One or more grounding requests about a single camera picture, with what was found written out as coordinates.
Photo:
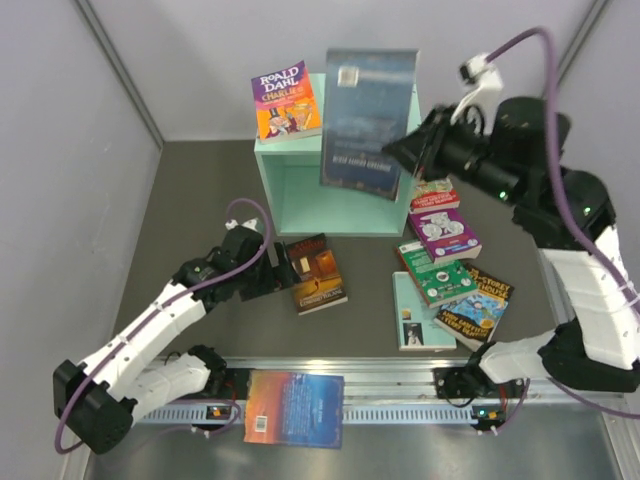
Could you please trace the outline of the dark brown Edward Tulane book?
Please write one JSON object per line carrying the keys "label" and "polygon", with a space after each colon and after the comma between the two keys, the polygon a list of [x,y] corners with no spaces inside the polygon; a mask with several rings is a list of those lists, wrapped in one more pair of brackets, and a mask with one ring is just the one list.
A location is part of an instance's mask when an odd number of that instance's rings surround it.
{"label": "dark brown Edward Tulane book", "polygon": [[286,252],[300,278],[292,287],[299,315],[348,301],[343,278],[324,233],[289,243]]}

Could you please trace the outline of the dark blue paperback book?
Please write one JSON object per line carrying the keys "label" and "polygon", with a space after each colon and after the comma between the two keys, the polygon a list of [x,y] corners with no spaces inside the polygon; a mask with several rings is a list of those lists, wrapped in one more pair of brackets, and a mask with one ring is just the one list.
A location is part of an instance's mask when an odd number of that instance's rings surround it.
{"label": "dark blue paperback book", "polygon": [[383,147],[407,134],[417,49],[326,54],[320,184],[398,196],[401,167]]}

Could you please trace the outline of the Roald Dahl Charlie book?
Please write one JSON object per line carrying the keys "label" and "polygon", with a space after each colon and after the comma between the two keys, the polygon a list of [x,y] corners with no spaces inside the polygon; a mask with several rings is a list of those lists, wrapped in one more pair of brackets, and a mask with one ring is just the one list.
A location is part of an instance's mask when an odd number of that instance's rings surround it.
{"label": "Roald Dahl Charlie book", "polygon": [[322,118],[304,61],[251,79],[262,144],[320,135]]}

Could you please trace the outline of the Jane Eyre sunset cover book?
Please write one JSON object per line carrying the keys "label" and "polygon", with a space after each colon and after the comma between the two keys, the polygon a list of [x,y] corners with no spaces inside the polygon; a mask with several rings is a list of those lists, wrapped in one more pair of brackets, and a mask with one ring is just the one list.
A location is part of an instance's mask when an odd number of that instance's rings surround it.
{"label": "Jane Eyre sunset cover book", "polygon": [[244,441],[339,449],[344,387],[342,376],[252,371],[245,406]]}

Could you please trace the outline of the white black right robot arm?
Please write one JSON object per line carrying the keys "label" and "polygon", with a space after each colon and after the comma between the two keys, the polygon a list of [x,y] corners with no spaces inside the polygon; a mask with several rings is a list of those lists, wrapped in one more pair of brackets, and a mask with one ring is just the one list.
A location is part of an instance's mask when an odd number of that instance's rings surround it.
{"label": "white black right robot arm", "polygon": [[455,176],[513,210],[569,298],[573,317],[519,341],[491,341],[438,381],[443,398],[490,396],[502,384],[547,379],[561,389],[632,393],[639,386],[639,296],[619,251],[616,215],[596,176],[562,167],[547,141],[563,143],[569,118],[548,100],[501,96],[488,54],[463,63],[467,93],[435,106],[421,125],[386,145],[420,180]]}

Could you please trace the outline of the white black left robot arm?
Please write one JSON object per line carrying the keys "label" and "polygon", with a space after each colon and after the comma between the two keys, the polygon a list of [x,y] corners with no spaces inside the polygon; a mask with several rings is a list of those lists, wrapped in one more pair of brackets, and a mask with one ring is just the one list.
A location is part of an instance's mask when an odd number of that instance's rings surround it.
{"label": "white black left robot arm", "polygon": [[151,411],[192,393],[214,397],[225,388],[225,363],[214,349],[191,348],[156,370],[156,356],[191,325],[233,296],[248,301],[287,289],[300,278],[286,246],[255,219],[230,221],[221,245],[184,262],[158,297],[105,346],[79,363],[65,360],[53,372],[59,431],[70,429],[93,453],[112,450]]}

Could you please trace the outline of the red Treehouse paperback book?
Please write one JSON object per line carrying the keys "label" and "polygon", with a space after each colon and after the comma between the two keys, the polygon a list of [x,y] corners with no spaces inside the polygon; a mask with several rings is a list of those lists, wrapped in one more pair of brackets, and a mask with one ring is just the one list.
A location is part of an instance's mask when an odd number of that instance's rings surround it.
{"label": "red Treehouse paperback book", "polygon": [[449,178],[419,181],[410,202],[411,213],[426,213],[441,209],[455,209],[460,198]]}

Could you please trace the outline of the purple paperback book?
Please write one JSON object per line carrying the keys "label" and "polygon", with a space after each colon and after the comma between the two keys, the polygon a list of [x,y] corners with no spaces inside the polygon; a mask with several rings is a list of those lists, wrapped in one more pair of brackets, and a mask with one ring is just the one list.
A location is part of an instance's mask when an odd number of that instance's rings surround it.
{"label": "purple paperback book", "polygon": [[410,213],[408,222],[436,265],[475,259],[482,250],[478,237],[456,209]]}

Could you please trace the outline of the mint green wooden cube shelf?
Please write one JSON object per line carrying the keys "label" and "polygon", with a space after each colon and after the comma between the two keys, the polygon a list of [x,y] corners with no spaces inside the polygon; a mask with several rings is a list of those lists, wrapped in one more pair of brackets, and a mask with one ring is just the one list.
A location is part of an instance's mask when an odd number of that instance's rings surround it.
{"label": "mint green wooden cube shelf", "polygon": [[[325,75],[310,74],[322,118]],[[419,118],[415,88],[408,127]],[[408,213],[411,178],[401,171],[397,199],[320,184],[322,132],[317,136],[254,147],[276,231],[282,236],[327,233],[398,236]]]}

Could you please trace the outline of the green paperback book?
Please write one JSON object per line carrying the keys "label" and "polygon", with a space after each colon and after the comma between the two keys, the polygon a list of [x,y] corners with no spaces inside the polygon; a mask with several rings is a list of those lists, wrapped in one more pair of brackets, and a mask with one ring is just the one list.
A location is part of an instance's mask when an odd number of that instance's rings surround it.
{"label": "green paperback book", "polygon": [[475,280],[459,260],[436,265],[417,240],[400,243],[395,250],[429,307],[441,307],[478,292]]}

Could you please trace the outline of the light teal thin book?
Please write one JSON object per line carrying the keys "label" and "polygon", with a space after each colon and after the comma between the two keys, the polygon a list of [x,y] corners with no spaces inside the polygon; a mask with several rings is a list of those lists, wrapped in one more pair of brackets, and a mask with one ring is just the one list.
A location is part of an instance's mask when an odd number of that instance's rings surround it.
{"label": "light teal thin book", "polygon": [[456,339],[434,322],[438,309],[427,306],[407,272],[392,274],[392,288],[400,351],[456,349]]}

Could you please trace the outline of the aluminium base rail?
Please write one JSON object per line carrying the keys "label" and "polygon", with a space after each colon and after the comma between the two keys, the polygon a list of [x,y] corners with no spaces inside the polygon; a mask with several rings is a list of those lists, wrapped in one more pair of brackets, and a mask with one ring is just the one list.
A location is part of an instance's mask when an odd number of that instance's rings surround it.
{"label": "aluminium base rail", "polygon": [[[250,140],[169,142],[164,146],[115,320],[122,330],[160,293],[180,265],[224,236],[225,211],[251,218],[244,198],[265,201]],[[564,310],[551,273],[511,211],[461,185],[462,215],[483,242],[478,266],[515,293],[495,337],[513,341],[557,325]],[[341,375],[349,404],[417,403],[434,398],[431,368],[460,363],[468,350],[402,352],[397,347],[392,275],[400,267],[392,237],[329,240],[346,283],[344,304],[299,315],[287,291],[232,299],[171,344],[213,346],[232,366]]]}

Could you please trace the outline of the aluminium right frame post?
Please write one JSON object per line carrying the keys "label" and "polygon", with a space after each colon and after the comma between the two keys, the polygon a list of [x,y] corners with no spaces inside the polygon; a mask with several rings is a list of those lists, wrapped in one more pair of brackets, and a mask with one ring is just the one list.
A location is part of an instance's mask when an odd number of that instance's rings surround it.
{"label": "aluminium right frame post", "polygon": [[581,15],[577,26],[569,37],[567,45],[559,55],[558,71],[567,71],[571,67],[612,4],[612,0],[592,0],[588,2],[586,11]]}

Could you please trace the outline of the aluminium frame post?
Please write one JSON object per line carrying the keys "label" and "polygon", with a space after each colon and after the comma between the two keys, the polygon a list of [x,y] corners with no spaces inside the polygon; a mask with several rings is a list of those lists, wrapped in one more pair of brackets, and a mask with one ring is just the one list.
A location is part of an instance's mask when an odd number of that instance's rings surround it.
{"label": "aluminium frame post", "polygon": [[153,139],[154,144],[159,150],[162,150],[165,144],[164,137],[94,6],[88,0],[73,0],[72,4],[86,23],[125,95]]}
{"label": "aluminium frame post", "polygon": [[612,4],[612,0],[592,0],[588,2],[586,11],[581,15],[577,26],[569,37],[567,45],[559,55],[558,71],[567,71],[571,67]]}

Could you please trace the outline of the aluminium left frame post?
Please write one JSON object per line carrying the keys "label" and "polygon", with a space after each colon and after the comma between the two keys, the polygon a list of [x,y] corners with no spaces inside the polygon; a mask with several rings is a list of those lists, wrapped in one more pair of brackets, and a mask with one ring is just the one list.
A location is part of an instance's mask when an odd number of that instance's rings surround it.
{"label": "aluminium left frame post", "polygon": [[164,137],[94,6],[88,0],[73,0],[72,4],[86,23],[125,95],[153,139],[154,144],[159,150],[162,150],[165,144]]}

